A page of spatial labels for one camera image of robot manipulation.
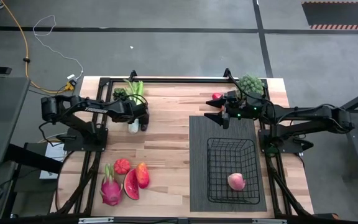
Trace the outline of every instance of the red fruit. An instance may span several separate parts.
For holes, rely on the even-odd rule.
[[[126,159],[118,159],[116,163],[114,163],[114,171],[117,174],[127,174],[131,169],[131,164]]]
[[[216,99],[219,99],[221,96],[222,96],[222,94],[220,94],[220,93],[214,93],[214,94],[212,94],[212,99],[216,100]]]
[[[140,188],[144,189],[149,186],[150,176],[149,172],[147,171],[146,164],[144,162],[140,163],[136,167],[136,179]]]
[[[137,186],[136,173],[134,169],[129,171],[125,176],[124,190],[130,199],[139,199],[139,187]]]

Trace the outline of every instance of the yellow cable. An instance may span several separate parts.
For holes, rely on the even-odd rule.
[[[62,142],[61,140],[59,140],[59,139],[50,139],[49,140],[50,142]]]
[[[5,4],[5,2],[3,0],[1,0],[2,4],[5,6],[6,10],[8,11],[8,13],[11,15],[12,19],[15,21],[16,25],[18,26],[18,28],[20,29],[20,33],[22,34],[23,36],[23,40],[24,40],[24,45],[25,45],[25,58],[26,59],[29,59],[29,46],[27,45],[27,39],[24,35],[24,32],[23,32],[23,29],[22,27],[20,26],[19,22],[16,20],[15,16],[13,16],[13,13],[11,12],[11,10],[8,8],[8,6]],[[49,93],[49,94],[59,94],[59,93],[64,93],[67,91],[67,89],[63,89],[62,91],[50,91],[50,90],[46,90],[46,89],[43,89],[41,87],[39,87],[37,84],[35,84],[29,77],[29,63],[28,62],[25,62],[25,76],[30,80],[31,84],[36,87],[37,89],[39,90],[42,90],[46,93]]]

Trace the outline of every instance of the white paper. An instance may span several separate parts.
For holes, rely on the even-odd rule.
[[[63,148],[65,147],[64,144],[59,144],[58,146],[51,146],[48,143],[47,151],[45,153],[46,157],[53,158],[56,161],[63,161],[65,156],[65,151]],[[54,174],[52,172],[41,170],[40,179],[57,179],[57,174]]]

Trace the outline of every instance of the red fruit near grapes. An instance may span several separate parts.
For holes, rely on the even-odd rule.
[[[117,174],[127,174],[131,169],[131,163],[127,159],[118,159],[116,163],[114,163],[114,171]]]

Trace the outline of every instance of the white cable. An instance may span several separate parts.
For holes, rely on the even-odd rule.
[[[48,19],[49,17],[53,17],[53,22],[54,22],[54,25],[52,26],[52,28],[50,29],[50,31],[49,31],[47,34],[37,34],[37,33],[35,32],[35,28],[37,27],[37,25],[38,25],[41,21],[43,21],[44,19]],[[42,18],[41,20],[39,20],[39,21],[36,23],[36,25],[33,26],[32,32],[34,33],[34,37],[37,38],[37,40],[38,40],[44,47],[49,48],[49,50],[51,50],[52,52],[55,52],[55,53],[60,54],[60,56],[62,56],[62,57],[65,58],[65,59],[74,60],[74,61],[76,61],[76,62],[78,63],[78,65],[81,67],[81,73],[80,73],[80,75],[79,75],[78,77],[75,77],[75,79],[78,80],[78,79],[81,78],[82,74],[84,73],[84,67],[82,67],[81,63],[80,63],[77,59],[71,58],[71,57],[66,57],[66,56],[64,56],[62,53],[60,53],[60,52],[58,52],[58,51],[52,49],[52,48],[49,47],[48,45],[45,45],[45,44],[38,38],[38,36],[40,36],[40,37],[48,36],[48,35],[53,31],[53,28],[54,28],[55,26],[56,26],[55,15],[50,15],[50,16],[44,17],[44,18]]]

